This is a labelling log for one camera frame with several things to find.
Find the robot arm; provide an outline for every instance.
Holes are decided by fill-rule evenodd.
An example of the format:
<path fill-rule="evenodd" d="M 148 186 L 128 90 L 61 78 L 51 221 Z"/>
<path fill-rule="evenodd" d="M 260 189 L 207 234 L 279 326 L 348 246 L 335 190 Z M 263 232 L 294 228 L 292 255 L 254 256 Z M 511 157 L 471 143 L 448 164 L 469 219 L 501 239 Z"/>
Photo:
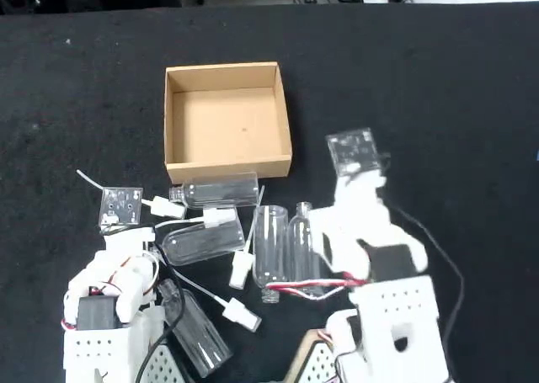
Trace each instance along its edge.
<path fill-rule="evenodd" d="M 441 383 L 448 369 L 424 245 L 391 223 L 370 130 L 328 136 L 339 176 L 334 205 L 310 214 L 312 248 L 335 272 L 370 283 L 349 294 L 326 332 L 344 383 Z"/>
<path fill-rule="evenodd" d="M 107 249 L 69 282 L 62 321 L 66 383 L 132 383 L 163 332 L 164 311 L 153 292 L 159 262 L 143 249 L 152 237 L 140 230 L 109 237 Z M 149 307 L 139 311 L 142 305 Z"/>

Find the clear plastic bottle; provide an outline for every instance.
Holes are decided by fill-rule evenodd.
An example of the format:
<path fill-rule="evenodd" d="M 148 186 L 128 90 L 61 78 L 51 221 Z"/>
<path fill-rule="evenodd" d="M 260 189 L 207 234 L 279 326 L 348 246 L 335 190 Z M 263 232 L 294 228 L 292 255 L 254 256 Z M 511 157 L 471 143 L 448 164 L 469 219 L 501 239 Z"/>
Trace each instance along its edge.
<path fill-rule="evenodd" d="M 253 279 L 262 288 L 262 302 L 277 303 L 279 292 L 265 289 L 269 282 L 285 282 L 284 253 L 288 211 L 275 205 L 255 211 Z"/>
<path fill-rule="evenodd" d="M 178 288 L 171 279 L 166 279 L 158 289 L 163 297 L 165 318 L 170 323 L 178 316 L 181 308 Z M 185 314 L 173 333 L 199 375 L 207 377 L 224 364 L 232 356 L 232 352 L 202 311 L 193 294 L 184 290 L 184 295 Z"/>
<path fill-rule="evenodd" d="M 291 281 L 320 278 L 320 257 L 312 250 L 309 223 L 311 209 L 309 202 L 298 203 L 296 215 L 288 225 L 284 263 L 285 275 Z M 322 293 L 321 288 L 306 288 L 304 291 L 314 295 Z"/>
<path fill-rule="evenodd" d="M 163 239 L 163 250 L 174 266 L 228 254 L 243 248 L 244 245 L 245 237 L 237 213 L 233 221 L 219 226 L 208 227 L 200 223 L 171 231 Z"/>
<path fill-rule="evenodd" d="M 255 206 L 259 197 L 256 173 L 219 178 L 194 178 L 170 189 L 170 200 L 188 208 L 203 209 L 229 206 Z"/>

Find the open cardboard box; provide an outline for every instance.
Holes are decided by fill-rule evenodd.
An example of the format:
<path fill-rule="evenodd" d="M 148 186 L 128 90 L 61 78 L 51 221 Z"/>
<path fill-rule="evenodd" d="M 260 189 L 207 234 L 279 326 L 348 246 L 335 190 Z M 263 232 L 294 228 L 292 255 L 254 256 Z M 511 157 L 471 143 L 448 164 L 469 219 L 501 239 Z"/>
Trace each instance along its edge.
<path fill-rule="evenodd" d="M 173 184 L 252 171 L 286 176 L 292 149 L 277 63 L 168 67 L 164 145 Z"/>

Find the white 3d printed part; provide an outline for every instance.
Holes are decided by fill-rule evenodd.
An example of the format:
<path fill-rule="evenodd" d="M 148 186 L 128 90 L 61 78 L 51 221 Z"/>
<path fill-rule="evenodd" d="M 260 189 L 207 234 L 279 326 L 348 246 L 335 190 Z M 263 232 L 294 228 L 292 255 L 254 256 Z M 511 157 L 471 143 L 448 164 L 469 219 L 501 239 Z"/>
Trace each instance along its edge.
<path fill-rule="evenodd" d="M 185 379 L 166 345 L 157 347 L 152 359 L 144 369 L 144 376 L 146 383 L 185 383 Z"/>
<path fill-rule="evenodd" d="M 326 343 L 315 343 L 297 383 L 326 383 L 336 376 L 335 357 Z"/>

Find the black table surface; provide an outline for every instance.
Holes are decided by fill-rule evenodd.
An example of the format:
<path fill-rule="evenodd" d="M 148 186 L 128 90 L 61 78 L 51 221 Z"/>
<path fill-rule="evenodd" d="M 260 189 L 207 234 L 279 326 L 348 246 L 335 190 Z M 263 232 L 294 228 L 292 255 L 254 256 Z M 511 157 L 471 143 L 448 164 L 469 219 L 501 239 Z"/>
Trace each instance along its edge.
<path fill-rule="evenodd" d="M 104 246 L 103 184 L 166 195 L 166 66 L 278 61 L 294 158 L 265 201 L 332 202 L 324 136 L 370 126 L 391 153 L 386 195 L 466 277 L 450 354 L 463 382 L 536 381 L 538 4 L 185 8 L 0 18 L 0 381 L 60 382 L 62 296 Z M 444 327 L 457 280 L 425 241 Z M 263 317 L 256 334 L 197 295 L 233 358 L 205 381 L 282 379 L 323 303 L 227 286 L 230 257 L 184 272 Z"/>

